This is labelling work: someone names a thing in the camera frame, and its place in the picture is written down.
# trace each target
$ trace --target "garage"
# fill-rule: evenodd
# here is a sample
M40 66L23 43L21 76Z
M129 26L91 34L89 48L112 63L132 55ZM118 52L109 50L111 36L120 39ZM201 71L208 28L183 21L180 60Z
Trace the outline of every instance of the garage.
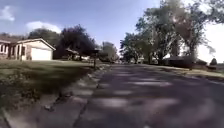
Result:
M32 60L51 60L52 51L39 48L31 48L31 56Z

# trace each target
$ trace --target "house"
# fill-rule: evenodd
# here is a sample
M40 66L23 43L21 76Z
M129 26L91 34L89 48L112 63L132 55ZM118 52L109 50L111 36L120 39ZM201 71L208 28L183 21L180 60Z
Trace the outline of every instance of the house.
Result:
M53 51L43 39L19 40L0 37L0 59L11 60L52 60Z
M189 68L192 62L189 57L186 56L172 56L170 58L163 59L166 66L180 67L180 68ZM196 59L194 62L194 68L196 69L206 69L207 62Z

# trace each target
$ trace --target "front yard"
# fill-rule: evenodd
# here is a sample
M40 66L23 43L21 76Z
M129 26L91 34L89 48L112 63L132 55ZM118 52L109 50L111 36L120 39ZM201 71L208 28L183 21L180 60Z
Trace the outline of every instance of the front yard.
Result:
M219 82L224 82L224 74L219 72L210 72L206 70L198 70L198 69L185 69L185 68L176 68L176 67L168 67L168 66L155 66L155 69L165 72L171 72L179 75L188 75L195 76L200 78L206 78L208 80L214 80Z
M58 93L91 71L90 64L77 62L0 61L0 107L14 107L24 99L34 102L42 94Z

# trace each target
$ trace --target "sky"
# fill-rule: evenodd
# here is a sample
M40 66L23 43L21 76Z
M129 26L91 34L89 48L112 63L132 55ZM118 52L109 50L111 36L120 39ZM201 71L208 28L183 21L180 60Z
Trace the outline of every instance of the sky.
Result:
M28 34L36 28L60 33L64 27L81 24L97 43L109 41L119 49L126 32L134 32L135 24L146 8L159 5L159 0L0 0L0 32ZM199 47L199 58L224 61L221 42L224 27L207 25L209 44L214 55Z

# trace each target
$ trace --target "road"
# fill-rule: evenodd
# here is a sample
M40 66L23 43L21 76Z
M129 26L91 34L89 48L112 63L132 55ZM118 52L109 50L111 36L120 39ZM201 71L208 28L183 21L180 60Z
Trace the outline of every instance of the road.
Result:
M223 128L224 86L115 65L100 81L75 128Z

